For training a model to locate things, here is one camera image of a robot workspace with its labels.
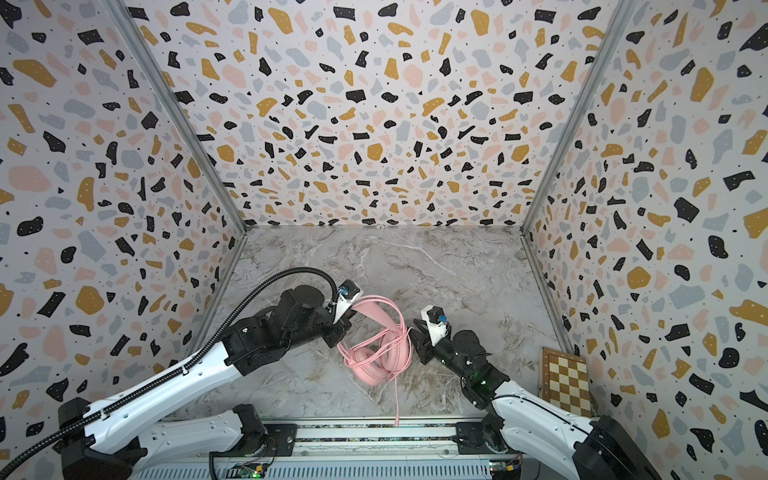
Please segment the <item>pink headphones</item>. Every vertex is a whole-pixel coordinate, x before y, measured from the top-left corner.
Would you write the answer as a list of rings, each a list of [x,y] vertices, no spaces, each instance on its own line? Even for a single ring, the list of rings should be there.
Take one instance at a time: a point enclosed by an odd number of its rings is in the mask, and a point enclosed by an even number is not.
[[[375,387],[395,380],[410,365],[409,328],[399,307],[379,295],[362,296],[351,311],[379,324],[380,332],[353,347],[337,345],[344,364],[363,383]]]

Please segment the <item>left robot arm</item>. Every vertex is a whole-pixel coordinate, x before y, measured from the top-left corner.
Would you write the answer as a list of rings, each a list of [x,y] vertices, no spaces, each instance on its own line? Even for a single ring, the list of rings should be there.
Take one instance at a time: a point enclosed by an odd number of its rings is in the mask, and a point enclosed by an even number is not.
[[[315,339],[336,346],[349,330],[351,307],[362,295],[351,280],[329,304],[315,287],[300,285],[281,294],[277,305],[226,327],[210,350],[200,350],[175,369],[102,401],[67,402],[62,427],[89,414],[94,422],[65,435],[56,450],[67,479],[128,479],[143,470],[194,455],[273,454],[279,444],[254,406],[185,421],[166,415],[201,395],[275,363],[291,349]]]

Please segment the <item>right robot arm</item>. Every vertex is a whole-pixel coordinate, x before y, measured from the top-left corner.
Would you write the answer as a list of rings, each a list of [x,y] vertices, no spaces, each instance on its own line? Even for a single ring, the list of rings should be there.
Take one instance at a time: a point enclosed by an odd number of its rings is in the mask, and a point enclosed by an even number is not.
[[[478,443],[527,454],[567,479],[660,477],[617,421],[578,416],[528,392],[490,363],[473,331],[416,320],[409,337],[422,363],[456,374],[464,397],[487,413]]]

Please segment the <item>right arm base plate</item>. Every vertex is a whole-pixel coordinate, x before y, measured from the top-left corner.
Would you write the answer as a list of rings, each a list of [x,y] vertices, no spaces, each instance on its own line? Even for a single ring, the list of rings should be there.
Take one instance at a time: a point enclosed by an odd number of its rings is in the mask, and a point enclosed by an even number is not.
[[[507,454],[509,446],[503,440],[500,431],[488,422],[458,422],[452,441],[462,455]]]

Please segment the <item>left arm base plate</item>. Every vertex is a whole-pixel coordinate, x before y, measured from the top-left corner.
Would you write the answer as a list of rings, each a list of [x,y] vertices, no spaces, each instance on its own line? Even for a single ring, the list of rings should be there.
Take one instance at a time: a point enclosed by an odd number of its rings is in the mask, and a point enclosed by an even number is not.
[[[238,457],[251,454],[269,458],[290,457],[293,454],[297,432],[298,425],[295,423],[267,423],[255,433],[244,433],[226,454]]]

